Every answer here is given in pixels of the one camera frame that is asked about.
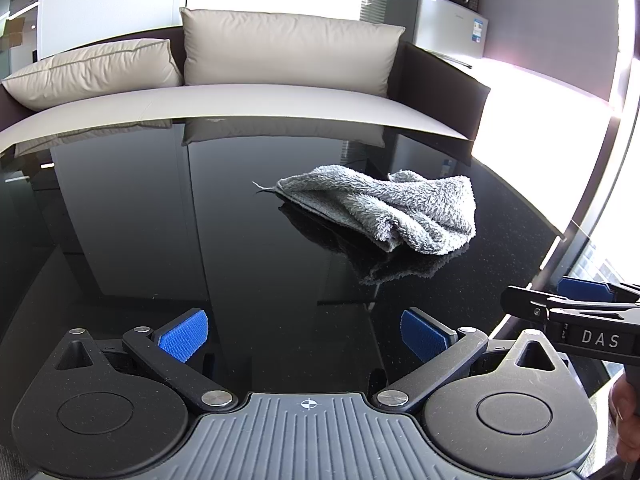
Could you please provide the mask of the person's right hand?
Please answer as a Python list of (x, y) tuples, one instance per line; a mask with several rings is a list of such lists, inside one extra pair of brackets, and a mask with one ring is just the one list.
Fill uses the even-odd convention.
[(616, 423), (616, 453), (624, 462), (635, 463), (640, 453), (640, 425), (636, 415), (636, 390), (627, 382), (625, 374), (612, 387), (608, 405)]

